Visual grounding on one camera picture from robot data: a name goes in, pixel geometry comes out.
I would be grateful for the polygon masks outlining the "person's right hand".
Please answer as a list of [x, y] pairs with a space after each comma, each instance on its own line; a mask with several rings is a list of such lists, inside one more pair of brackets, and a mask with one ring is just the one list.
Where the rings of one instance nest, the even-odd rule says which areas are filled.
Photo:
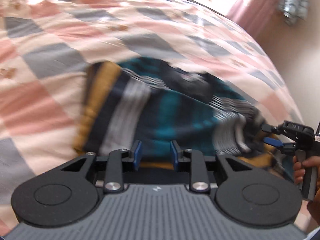
[[[316, 167], [319, 175], [319, 156], [312, 156], [305, 159], [302, 163], [297, 160], [297, 157], [293, 157], [293, 177], [295, 184], [300, 184], [305, 176], [306, 168]], [[319, 225], [319, 177], [317, 178], [317, 192], [313, 201], [309, 202], [307, 205], [308, 211], [311, 217]]]

